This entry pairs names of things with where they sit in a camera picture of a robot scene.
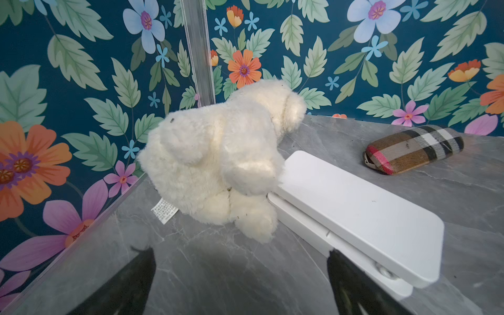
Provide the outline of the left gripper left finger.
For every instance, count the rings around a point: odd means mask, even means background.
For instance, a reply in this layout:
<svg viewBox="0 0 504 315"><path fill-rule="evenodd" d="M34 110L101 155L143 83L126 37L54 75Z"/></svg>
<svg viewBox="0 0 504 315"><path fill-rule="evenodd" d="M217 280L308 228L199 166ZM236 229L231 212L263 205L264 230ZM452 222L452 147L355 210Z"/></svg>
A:
<svg viewBox="0 0 504 315"><path fill-rule="evenodd" d="M137 256L70 314L143 314L156 274L153 248L133 248Z"/></svg>

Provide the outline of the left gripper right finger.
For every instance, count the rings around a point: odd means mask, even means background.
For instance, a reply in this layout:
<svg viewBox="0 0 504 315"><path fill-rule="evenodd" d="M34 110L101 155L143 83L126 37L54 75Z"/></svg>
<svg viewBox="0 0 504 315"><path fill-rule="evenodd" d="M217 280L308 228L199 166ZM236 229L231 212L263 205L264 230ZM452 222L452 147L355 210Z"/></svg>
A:
<svg viewBox="0 0 504 315"><path fill-rule="evenodd" d="M329 252L328 276L340 314L402 314L411 312L379 287L337 249Z"/></svg>

